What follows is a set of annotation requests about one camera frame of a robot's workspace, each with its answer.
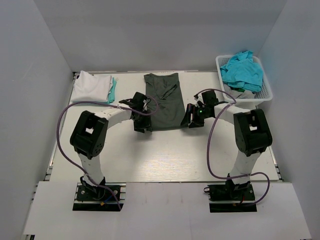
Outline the dark grey t-shirt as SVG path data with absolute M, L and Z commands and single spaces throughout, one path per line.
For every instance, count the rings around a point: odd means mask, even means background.
M 185 116 L 185 106 L 180 87 L 179 74 L 144 75 L 145 93 L 153 98 L 148 108 L 155 114 L 151 116 L 153 131 L 168 131 L 181 128 Z

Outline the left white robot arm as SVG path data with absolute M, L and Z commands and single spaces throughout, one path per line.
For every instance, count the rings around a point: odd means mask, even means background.
M 70 137 L 70 144 L 78 154 L 85 173 L 81 184 L 90 196 L 99 200 L 105 196 L 106 183 L 100 163 L 100 153 L 105 146 L 107 130 L 123 121 L 132 120 L 136 132 L 151 129 L 151 111 L 139 114 L 132 109 L 107 108 L 101 112 L 83 111 Z

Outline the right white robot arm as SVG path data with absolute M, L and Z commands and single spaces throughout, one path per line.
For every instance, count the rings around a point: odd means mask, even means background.
M 250 186 L 252 171 L 258 158 L 273 142 L 267 119 L 261 109 L 244 109 L 225 101 L 215 104 L 198 102 L 187 105 L 180 125 L 200 128 L 208 118 L 214 118 L 213 126 L 221 119 L 234 127 L 238 153 L 232 170 L 224 179 L 226 195 L 236 200 Z

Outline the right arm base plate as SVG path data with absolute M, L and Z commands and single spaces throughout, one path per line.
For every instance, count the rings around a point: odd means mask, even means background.
M 253 186 L 231 192 L 225 184 L 210 184 L 203 189 L 209 198 L 210 213 L 257 212 Z

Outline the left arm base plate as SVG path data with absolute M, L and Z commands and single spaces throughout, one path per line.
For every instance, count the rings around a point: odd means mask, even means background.
M 125 203 L 126 197 L 126 184 L 114 183 L 107 184 L 115 196 L 118 199 L 120 207 L 122 208 Z M 73 201 L 73 211 L 85 211 L 85 212 L 120 212 L 116 199 L 110 191 L 103 188 L 102 192 L 98 195 L 87 188 L 81 183 L 77 184 L 76 192 Z

